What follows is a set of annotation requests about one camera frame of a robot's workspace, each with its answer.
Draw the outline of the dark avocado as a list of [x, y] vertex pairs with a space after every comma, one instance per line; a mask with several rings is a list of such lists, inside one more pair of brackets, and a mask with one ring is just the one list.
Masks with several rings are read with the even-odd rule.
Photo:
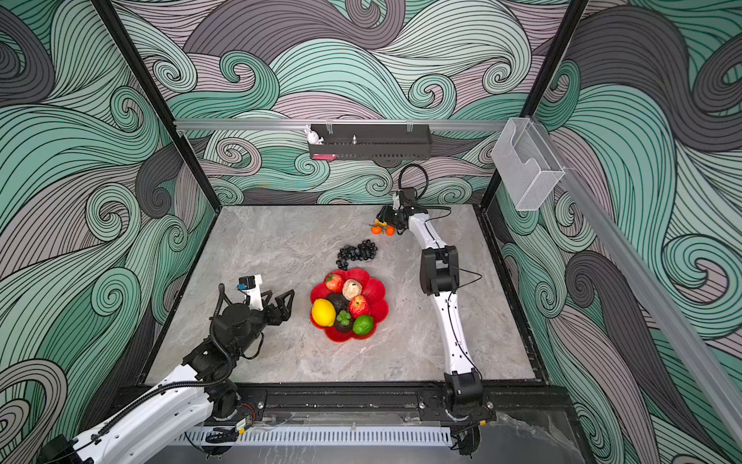
[[327, 300], [334, 306], [336, 313], [349, 309], [349, 301], [341, 293], [330, 293]]

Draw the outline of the green lime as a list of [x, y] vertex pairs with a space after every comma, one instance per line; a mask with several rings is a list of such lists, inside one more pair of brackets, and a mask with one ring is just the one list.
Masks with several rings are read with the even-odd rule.
[[374, 318], [370, 315], [361, 315], [359, 316], [353, 326], [353, 333], [356, 336], [367, 336], [370, 334], [375, 328], [375, 321]]

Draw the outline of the red apple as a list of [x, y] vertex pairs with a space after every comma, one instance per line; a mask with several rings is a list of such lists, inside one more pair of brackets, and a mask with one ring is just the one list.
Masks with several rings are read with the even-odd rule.
[[349, 303], [349, 311], [353, 319], [361, 316], [371, 315], [370, 305], [363, 295], [357, 295]]

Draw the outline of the aluminium rail right wall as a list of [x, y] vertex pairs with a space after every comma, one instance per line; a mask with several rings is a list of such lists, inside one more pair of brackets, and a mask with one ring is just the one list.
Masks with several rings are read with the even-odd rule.
[[554, 163], [563, 172], [560, 183], [571, 193], [598, 239], [610, 253], [614, 264], [626, 277], [637, 300], [648, 310], [666, 336], [730, 436], [740, 444], [741, 392], [708, 345], [686, 320], [671, 294], [616, 224], [616, 201], [612, 198], [610, 183], [599, 161], [592, 162], [597, 173], [587, 174], [583, 170], [585, 164], [580, 158], [572, 158], [540, 121], [536, 120], [534, 124]]

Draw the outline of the clear plastic wall bin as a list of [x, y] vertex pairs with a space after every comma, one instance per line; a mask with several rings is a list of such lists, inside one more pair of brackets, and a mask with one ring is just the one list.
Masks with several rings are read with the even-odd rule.
[[510, 118], [492, 159], [514, 207], [537, 211], [564, 176], [558, 149], [546, 128], [531, 118]]

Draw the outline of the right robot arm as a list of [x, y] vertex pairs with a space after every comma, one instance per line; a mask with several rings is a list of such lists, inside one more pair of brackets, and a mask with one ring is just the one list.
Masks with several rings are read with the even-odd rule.
[[419, 280], [423, 294], [431, 300], [439, 320], [444, 346], [444, 404], [455, 421], [472, 419], [484, 406], [483, 375], [469, 350], [458, 301], [463, 284], [459, 253], [435, 230], [426, 209], [385, 206], [378, 222], [397, 233], [412, 232], [420, 246]]

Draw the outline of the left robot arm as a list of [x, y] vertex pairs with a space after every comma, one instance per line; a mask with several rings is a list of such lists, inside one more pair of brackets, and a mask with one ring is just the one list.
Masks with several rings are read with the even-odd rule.
[[39, 463], [144, 463], [191, 427], [211, 417], [229, 420], [241, 406], [230, 376], [268, 326], [292, 315], [295, 292], [245, 290], [233, 303], [218, 286], [209, 334], [181, 365], [118, 413], [75, 438], [59, 435], [42, 447]]

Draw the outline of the black wall shelf tray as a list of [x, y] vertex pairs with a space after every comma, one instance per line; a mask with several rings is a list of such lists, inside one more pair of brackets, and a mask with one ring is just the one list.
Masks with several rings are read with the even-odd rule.
[[323, 145], [308, 145], [311, 155], [336, 155], [336, 160], [425, 160], [433, 138], [427, 125], [312, 124]]

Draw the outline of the red flower-shaped bowl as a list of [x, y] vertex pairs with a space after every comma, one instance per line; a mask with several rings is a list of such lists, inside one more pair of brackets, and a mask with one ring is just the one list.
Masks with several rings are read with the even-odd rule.
[[371, 338], [390, 313], [386, 286], [361, 268], [330, 272], [309, 301], [311, 324], [336, 343]]

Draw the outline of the white rabbit figurine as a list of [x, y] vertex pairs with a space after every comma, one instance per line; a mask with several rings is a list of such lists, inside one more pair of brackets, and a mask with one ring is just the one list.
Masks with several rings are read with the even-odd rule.
[[323, 145], [324, 139], [317, 133], [317, 131], [314, 131], [309, 125], [305, 126], [303, 128], [303, 132], [305, 133], [307, 143], [309, 145]]

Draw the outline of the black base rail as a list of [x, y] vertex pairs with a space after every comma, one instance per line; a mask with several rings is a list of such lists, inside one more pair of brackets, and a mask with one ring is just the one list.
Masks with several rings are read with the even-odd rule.
[[496, 413], [564, 410], [566, 389], [539, 382], [482, 382], [477, 399], [454, 399], [443, 382], [237, 384], [239, 396], [261, 420], [291, 413], [392, 413], [421, 421], [490, 421]]

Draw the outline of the black grape bunch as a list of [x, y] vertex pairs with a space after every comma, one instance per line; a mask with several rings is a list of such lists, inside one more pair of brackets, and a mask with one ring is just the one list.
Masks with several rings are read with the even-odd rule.
[[335, 264], [339, 270], [347, 271], [351, 262], [373, 260], [377, 255], [378, 247], [369, 239], [362, 241], [356, 246], [345, 245], [337, 255]]

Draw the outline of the yellow lemon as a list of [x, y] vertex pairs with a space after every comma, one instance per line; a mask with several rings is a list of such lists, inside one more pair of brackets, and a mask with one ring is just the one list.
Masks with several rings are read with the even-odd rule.
[[327, 299], [317, 299], [314, 301], [311, 309], [311, 318], [317, 326], [323, 328], [333, 327], [336, 315], [336, 309], [331, 301]]

